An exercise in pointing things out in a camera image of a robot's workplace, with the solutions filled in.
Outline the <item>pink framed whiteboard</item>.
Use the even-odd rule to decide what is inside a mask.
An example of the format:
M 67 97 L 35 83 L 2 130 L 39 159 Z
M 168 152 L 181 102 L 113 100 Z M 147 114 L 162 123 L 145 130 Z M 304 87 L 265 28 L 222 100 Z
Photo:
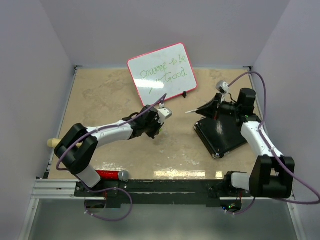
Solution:
M 127 67 L 144 106 L 154 104 L 163 95 L 169 100 L 198 86 L 182 42 L 133 57 L 127 61 Z

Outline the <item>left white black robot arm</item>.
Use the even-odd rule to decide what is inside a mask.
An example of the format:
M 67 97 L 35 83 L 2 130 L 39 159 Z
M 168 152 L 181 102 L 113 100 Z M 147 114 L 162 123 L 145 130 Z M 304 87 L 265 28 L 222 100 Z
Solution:
M 90 165 L 95 150 L 117 141 L 132 140 L 143 134 L 154 139 L 171 116 L 172 111 L 168 108 L 146 105 L 140 112 L 113 124 L 85 127 L 77 123 L 54 147 L 54 154 L 59 159 L 56 169 L 60 171 L 59 166 L 63 164 L 63 170 L 81 180 L 88 193 L 99 196 L 104 190 L 104 184 L 100 175 Z

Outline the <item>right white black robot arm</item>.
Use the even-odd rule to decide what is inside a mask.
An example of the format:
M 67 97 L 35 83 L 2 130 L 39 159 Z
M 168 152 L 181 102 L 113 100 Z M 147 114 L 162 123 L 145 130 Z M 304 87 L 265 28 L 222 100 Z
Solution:
M 256 198 L 288 199 L 292 192 L 295 161 L 286 157 L 270 141 L 262 120 L 254 113 L 256 92 L 242 88 L 236 102 L 227 102 L 222 93 L 195 112 L 206 120 L 232 119 L 240 135 L 256 155 L 251 173 L 229 171 L 223 183 L 223 192 L 230 197 L 240 190 L 249 191 Z

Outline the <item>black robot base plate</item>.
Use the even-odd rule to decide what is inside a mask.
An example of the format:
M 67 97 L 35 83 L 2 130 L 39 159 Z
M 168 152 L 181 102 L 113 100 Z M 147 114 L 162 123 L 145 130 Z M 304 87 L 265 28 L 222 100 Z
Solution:
M 223 198 L 249 197 L 245 190 L 227 188 L 223 180 L 129 180 L 103 179 L 92 189 L 76 183 L 74 195 L 88 207 L 120 208 L 129 205 L 205 205 L 219 207 Z

